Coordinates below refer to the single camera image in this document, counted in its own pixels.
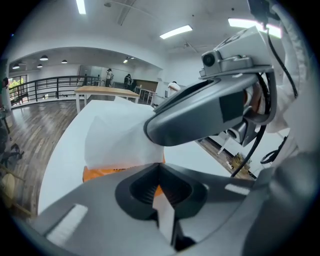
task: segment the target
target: chair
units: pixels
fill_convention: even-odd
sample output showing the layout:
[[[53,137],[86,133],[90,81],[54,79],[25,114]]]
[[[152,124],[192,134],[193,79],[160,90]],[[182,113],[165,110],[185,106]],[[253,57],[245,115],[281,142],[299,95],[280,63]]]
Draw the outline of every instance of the chair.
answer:
[[[12,171],[7,169],[4,165],[0,164],[0,170],[3,170],[6,172],[6,174],[1,178],[0,180],[0,192],[1,192],[1,198],[4,203],[4,205],[10,209],[11,207],[15,207],[22,213],[28,215],[28,217],[34,217],[34,214],[32,214],[27,209],[23,208],[21,205],[14,202],[14,192],[15,192],[15,178],[25,182],[26,180],[19,177],[18,175],[14,174]]]
[[[10,147],[10,151],[6,151],[7,141],[8,139],[12,141],[12,138],[9,136],[10,129],[6,121],[6,114],[1,113],[0,119],[0,164],[4,164],[8,168],[8,164],[12,163],[10,159],[16,158],[14,160],[19,160],[25,152],[20,152],[20,148],[16,143]]]

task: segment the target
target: black railing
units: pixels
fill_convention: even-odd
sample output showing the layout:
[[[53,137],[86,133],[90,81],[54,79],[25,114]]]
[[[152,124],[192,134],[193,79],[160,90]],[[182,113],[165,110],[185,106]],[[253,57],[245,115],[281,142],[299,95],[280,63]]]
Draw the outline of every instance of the black railing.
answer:
[[[29,81],[9,89],[11,106],[26,102],[38,102],[48,98],[75,96],[81,86],[96,86],[99,77],[86,75],[56,76]]]

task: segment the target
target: white wall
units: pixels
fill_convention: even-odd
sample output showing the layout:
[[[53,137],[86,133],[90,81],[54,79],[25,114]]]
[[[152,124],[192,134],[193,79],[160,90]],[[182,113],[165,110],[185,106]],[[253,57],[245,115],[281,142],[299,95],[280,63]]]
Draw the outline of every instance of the white wall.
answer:
[[[203,67],[200,53],[176,54],[168,59],[163,70],[164,81],[176,81],[178,85],[188,86],[198,80]]]
[[[79,64],[61,64],[55,66],[46,66],[38,72],[38,79],[77,76],[79,74]]]
[[[136,66],[131,76],[133,79],[158,82],[158,75],[161,70],[161,68],[153,65],[140,65]]]
[[[91,47],[124,53],[151,63],[165,66],[166,52],[160,41],[149,38],[136,24],[120,26],[117,9],[108,9],[99,4],[87,4],[86,15],[78,12],[76,1],[44,2],[35,8],[14,33],[2,58],[8,62],[24,56],[61,47]]]

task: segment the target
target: wooden table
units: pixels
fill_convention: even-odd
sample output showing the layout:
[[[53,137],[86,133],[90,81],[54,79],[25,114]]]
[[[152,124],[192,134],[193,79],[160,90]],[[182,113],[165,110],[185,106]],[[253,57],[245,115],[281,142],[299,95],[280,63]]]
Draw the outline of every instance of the wooden table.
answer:
[[[101,87],[101,86],[82,86],[76,90],[75,92],[75,100],[76,100],[76,111],[79,114],[80,109],[80,98],[79,95],[84,95],[84,106],[87,105],[87,95],[106,95],[106,96],[119,96],[128,98],[134,98],[134,103],[138,103],[139,94],[134,93],[130,90],[112,88],[112,87]]]

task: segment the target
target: white paper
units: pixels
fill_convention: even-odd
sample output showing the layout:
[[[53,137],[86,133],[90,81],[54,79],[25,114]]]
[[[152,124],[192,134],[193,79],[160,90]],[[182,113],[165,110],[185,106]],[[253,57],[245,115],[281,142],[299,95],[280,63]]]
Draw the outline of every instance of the white paper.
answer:
[[[144,133],[145,121],[154,114],[152,109],[117,99],[104,115],[96,116],[85,139],[88,169],[162,163],[164,147],[151,142]]]

